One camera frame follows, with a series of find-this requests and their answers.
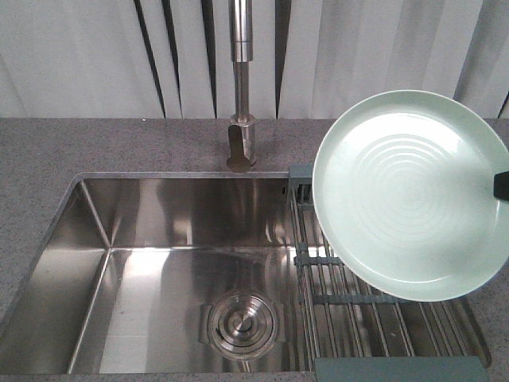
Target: curtain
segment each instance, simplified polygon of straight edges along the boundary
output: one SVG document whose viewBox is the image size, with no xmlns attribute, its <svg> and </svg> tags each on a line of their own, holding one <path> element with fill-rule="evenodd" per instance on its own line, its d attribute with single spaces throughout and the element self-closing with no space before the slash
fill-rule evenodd
<svg viewBox="0 0 509 382">
<path fill-rule="evenodd" d="M 228 118 L 228 0 L 0 0 L 0 116 Z M 507 0 L 254 0 L 251 114 L 414 88 L 508 117 Z"/>
</svg>

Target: drain strainer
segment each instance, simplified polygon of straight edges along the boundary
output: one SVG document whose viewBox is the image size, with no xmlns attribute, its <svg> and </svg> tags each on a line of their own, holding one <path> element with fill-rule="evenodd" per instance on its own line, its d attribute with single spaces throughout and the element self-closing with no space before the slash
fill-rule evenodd
<svg viewBox="0 0 509 382">
<path fill-rule="evenodd" d="M 268 352 L 274 344 L 278 316 L 259 294 L 227 295 L 208 315 L 208 337 L 224 357 L 248 361 Z"/>
</svg>

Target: faucet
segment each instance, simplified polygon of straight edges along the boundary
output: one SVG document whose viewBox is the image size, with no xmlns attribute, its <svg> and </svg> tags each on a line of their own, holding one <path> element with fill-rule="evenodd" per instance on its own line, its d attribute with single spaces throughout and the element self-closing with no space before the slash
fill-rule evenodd
<svg viewBox="0 0 509 382">
<path fill-rule="evenodd" d="M 255 117 L 249 114 L 249 61 L 253 60 L 251 0 L 229 0 L 231 61 L 235 78 L 235 114 L 230 118 L 227 166 L 245 173 L 256 163 Z"/>
</svg>

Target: plate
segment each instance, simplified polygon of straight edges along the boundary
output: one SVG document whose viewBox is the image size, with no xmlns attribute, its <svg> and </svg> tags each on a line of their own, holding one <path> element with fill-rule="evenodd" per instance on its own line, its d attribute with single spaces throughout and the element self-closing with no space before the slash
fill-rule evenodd
<svg viewBox="0 0 509 382">
<path fill-rule="evenodd" d="M 313 168 L 318 220 L 336 254 L 389 294 L 440 301 L 475 290 L 507 260 L 509 170 L 497 134 L 460 103 L 405 90 L 346 111 Z"/>
</svg>

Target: stainless steel sink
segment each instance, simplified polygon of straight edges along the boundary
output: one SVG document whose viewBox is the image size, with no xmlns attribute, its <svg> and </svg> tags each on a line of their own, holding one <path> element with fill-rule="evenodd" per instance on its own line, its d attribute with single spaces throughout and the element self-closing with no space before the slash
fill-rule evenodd
<svg viewBox="0 0 509 382">
<path fill-rule="evenodd" d="M 302 368 L 285 174 L 173 176 L 76 185 L 0 339 L 2 373 Z"/>
<path fill-rule="evenodd" d="M 281 372 L 317 357 L 477 355 L 466 301 L 355 277 L 286 173 L 76 180 L 0 337 L 1 374 Z"/>
</svg>

